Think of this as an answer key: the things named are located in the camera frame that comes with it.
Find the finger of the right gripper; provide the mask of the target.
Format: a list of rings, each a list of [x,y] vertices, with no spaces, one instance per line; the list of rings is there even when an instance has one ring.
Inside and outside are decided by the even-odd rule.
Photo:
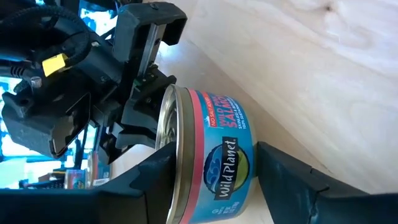
[[[161,41],[167,45],[179,42],[187,15],[170,2],[127,4],[120,8],[113,43],[113,56],[120,62],[133,56],[139,32],[145,26],[165,26]]]
[[[176,83],[175,76],[166,76],[157,66],[148,69],[133,81],[132,94],[124,105],[121,131],[115,146],[124,149],[136,144],[155,147],[160,107],[166,88]]]

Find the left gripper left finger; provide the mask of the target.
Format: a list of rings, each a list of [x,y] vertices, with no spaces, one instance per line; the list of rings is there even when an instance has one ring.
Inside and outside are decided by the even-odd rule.
[[[93,189],[1,190],[1,223],[165,223],[176,143]]]

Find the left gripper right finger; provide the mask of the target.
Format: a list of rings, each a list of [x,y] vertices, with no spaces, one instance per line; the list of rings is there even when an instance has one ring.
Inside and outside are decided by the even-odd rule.
[[[257,174],[274,223],[397,224],[397,194],[369,194],[332,178],[266,142]]]

